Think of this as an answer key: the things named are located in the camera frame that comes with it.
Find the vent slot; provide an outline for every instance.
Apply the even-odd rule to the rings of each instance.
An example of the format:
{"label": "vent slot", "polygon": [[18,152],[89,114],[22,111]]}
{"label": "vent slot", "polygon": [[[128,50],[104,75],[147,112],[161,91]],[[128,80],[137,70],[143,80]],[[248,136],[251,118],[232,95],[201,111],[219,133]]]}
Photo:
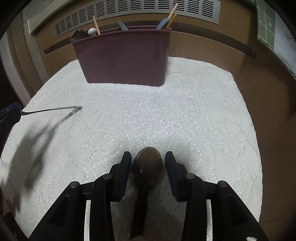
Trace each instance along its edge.
{"label": "vent slot", "polygon": [[78,15],[79,15],[79,22],[80,23],[83,23],[86,21],[85,9],[79,10]]}
{"label": "vent slot", "polygon": [[144,0],[144,9],[155,9],[155,0]]}
{"label": "vent slot", "polygon": [[188,0],[187,12],[199,14],[200,0]]}
{"label": "vent slot", "polygon": [[158,0],[158,9],[170,9],[170,0]]}
{"label": "vent slot", "polygon": [[66,30],[65,20],[63,19],[59,24],[61,26],[61,31],[64,32]]}
{"label": "vent slot", "polygon": [[185,10],[185,0],[173,0],[173,6],[178,3],[177,11],[184,11]]}
{"label": "vent slot", "polygon": [[209,0],[202,1],[202,15],[212,18],[214,14],[214,3]]}
{"label": "vent slot", "polygon": [[73,23],[73,26],[79,24],[78,14],[76,12],[72,14],[72,23]]}
{"label": "vent slot", "polygon": [[71,28],[72,27],[71,16],[66,17],[65,19],[66,19],[66,27],[67,27],[67,29]]}
{"label": "vent slot", "polygon": [[115,13],[115,0],[106,0],[107,14]]}
{"label": "vent slot", "polygon": [[117,1],[118,12],[124,12],[128,10],[128,0]]}
{"label": "vent slot", "polygon": [[96,16],[101,17],[105,15],[104,2],[96,3]]}
{"label": "vent slot", "polygon": [[61,33],[61,28],[59,27],[59,23],[55,25],[57,35]]}
{"label": "vent slot", "polygon": [[86,12],[87,12],[87,20],[91,20],[92,16],[94,16],[94,5],[88,6],[86,8]]}
{"label": "vent slot", "polygon": [[130,0],[131,10],[141,9],[141,0]]}

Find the tablecloth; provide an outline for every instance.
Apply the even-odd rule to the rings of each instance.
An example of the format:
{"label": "tablecloth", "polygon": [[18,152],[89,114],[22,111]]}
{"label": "tablecloth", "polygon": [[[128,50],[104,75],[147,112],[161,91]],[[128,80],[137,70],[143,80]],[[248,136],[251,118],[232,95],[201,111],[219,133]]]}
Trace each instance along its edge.
{"label": "tablecloth", "polygon": [[[204,181],[227,181],[259,219],[262,171],[256,134],[231,73],[169,58],[161,87],[89,84],[76,60],[57,72],[24,111],[73,105],[83,108],[22,116],[2,153],[1,189],[25,235],[71,181],[94,181],[119,163],[124,151],[133,159],[146,146],[158,149],[163,161],[172,151]],[[128,240],[136,196],[130,177],[123,200],[112,203],[116,240]],[[165,168],[148,202],[143,236],[180,240],[186,204],[172,196]]]}

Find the ventilation grille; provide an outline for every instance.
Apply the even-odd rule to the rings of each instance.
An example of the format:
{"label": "ventilation grille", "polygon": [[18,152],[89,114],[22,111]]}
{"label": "ventilation grille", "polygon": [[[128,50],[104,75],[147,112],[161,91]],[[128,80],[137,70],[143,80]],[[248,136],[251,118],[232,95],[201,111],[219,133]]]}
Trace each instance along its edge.
{"label": "ventilation grille", "polygon": [[55,24],[56,36],[77,29],[97,20],[132,14],[132,13],[166,13],[179,3],[176,14],[200,18],[213,23],[219,22],[220,1],[218,0],[98,0],[77,9]]}

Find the utensil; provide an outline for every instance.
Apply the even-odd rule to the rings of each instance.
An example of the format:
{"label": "utensil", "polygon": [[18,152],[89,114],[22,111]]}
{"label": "utensil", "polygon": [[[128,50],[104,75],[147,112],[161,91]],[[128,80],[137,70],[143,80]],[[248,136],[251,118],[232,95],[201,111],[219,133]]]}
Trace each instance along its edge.
{"label": "utensil", "polygon": [[81,30],[81,29],[78,28],[71,35],[70,41],[71,42],[76,42],[78,40],[81,40],[81,39],[84,39],[84,38],[87,38],[87,37],[89,37],[89,35],[86,32],[84,32],[83,30]]}
{"label": "utensil", "polygon": [[174,12],[176,11],[177,7],[178,7],[178,3],[175,4],[175,6],[173,7],[172,11],[170,12],[168,18],[170,19],[172,17],[172,15],[174,14]]}
{"label": "utensil", "polygon": [[121,20],[119,20],[118,22],[117,22],[117,25],[120,27],[120,29],[122,30],[122,31],[126,31],[126,30],[128,30],[128,28],[126,27],[126,25],[123,23],[123,21],[121,21]]}
{"label": "utensil", "polygon": [[171,27],[171,25],[172,25],[174,19],[176,18],[176,16],[177,16],[177,14],[174,14],[174,15],[171,17],[169,23],[167,24],[167,26],[166,26],[165,28],[169,28],[169,27]]}
{"label": "utensil", "polygon": [[88,34],[89,36],[94,36],[94,35],[96,35],[96,33],[97,33],[96,28],[90,28],[90,29],[88,30],[88,32],[87,32],[87,34]]}
{"label": "utensil", "polygon": [[130,239],[143,235],[148,194],[158,183],[162,169],[161,155],[153,147],[142,149],[133,161],[131,170],[138,189],[138,198],[133,212]]}
{"label": "utensil", "polygon": [[32,112],[24,112],[21,111],[21,115],[30,115],[38,112],[43,112],[43,111],[49,111],[49,110],[63,110],[63,109],[77,109],[80,110],[82,106],[69,106],[69,107],[60,107],[60,108],[53,108],[53,109],[47,109],[47,110],[37,110],[37,111],[32,111]]}
{"label": "utensil", "polygon": [[98,23],[96,22],[96,18],[93,16],[93,20],[94,20],[94,25],[96,26],[96,31],[98,34],[101,34]]}
{"label": "utensil", "polygon": [[160,21],[160,23],[157,25],[156,29],[164,29],[167,23],[170,21],[169,18],[164,18]]}

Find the green checkered fabric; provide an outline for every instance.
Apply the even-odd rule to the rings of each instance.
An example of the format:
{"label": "green checkered fabric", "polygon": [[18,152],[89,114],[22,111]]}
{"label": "green checkered fabric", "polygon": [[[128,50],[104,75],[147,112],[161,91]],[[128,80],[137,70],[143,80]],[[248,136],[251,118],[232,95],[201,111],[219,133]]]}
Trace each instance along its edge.
{"label": "green checkered fabric", "polygon": [[274,48],[275,11],[264,1],[256,0],[258,33],[257,38],[269,48]]}

